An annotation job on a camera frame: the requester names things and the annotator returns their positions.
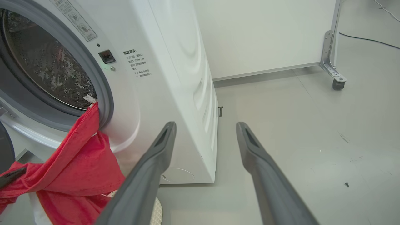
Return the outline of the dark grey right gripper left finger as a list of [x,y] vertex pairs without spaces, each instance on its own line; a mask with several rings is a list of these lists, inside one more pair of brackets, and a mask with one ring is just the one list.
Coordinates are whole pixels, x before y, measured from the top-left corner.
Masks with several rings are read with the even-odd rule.
[[176,123],[167,122],[153,144],[126,177],[96,225],[149,225],[162,174],[169,168]]

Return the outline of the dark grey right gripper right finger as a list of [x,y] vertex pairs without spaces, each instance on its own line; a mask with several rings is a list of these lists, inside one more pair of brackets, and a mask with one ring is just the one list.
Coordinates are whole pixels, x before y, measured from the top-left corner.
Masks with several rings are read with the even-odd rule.
[[236,124],[242,163],[251,175],[265,225],[317,225],[305,202],[256,135],[244,122]]

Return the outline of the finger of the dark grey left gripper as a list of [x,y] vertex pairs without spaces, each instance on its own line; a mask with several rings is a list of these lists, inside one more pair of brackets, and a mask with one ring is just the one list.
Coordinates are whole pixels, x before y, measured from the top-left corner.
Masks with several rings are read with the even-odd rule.
[[0,177],[0,188],[5,188],[7,185],[16,181],[22,175],[26,173],[26,168],[22,167],[12,172],[6,173],[5,175],[1,175]]

